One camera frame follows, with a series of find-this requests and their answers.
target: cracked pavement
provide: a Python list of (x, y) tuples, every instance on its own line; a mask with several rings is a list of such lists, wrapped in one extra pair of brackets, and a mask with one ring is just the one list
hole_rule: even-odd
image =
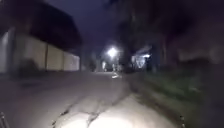
[(58, 72), (1, 79), (0, 111), (10, 128), (175, 128), (139, 104), (126, 81), (115, 75)]

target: roof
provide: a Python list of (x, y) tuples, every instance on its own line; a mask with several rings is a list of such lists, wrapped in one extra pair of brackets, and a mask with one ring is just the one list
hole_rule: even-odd
[(81, 38), (72, 18), (45, 3), (40, 4), (32, 21), (30, 34), (64, 50), (81, 45)]
[(72, 17), (42, 0), (6, 0), (0, 7), (0, 33), (13, 26), (66, 51), (81, 45)]

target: house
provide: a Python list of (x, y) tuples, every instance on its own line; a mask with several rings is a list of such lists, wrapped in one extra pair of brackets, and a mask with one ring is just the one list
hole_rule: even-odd
[(37, 0), (16, 0), (0, 8), (0, 72), (24, 67), (76, 71), (80, 67), (81, 38), (72, 18)]

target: dark sky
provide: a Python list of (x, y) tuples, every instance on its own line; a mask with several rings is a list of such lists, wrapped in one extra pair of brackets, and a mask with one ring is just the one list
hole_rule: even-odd
[(100, 50), (107, 40), (115, 37), (115, 11), (105, 8), (105, 0), (46, 1), (73, 17), (87, 47)]

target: street light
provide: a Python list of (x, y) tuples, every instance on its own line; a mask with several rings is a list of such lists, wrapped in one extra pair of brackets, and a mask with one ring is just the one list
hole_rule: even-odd
[(108, 51), (107, 51), (107, 55), (113, 59), (114, 57), (116, 57), (118, 55), (118, 50), (114, 47), (110, 48)]

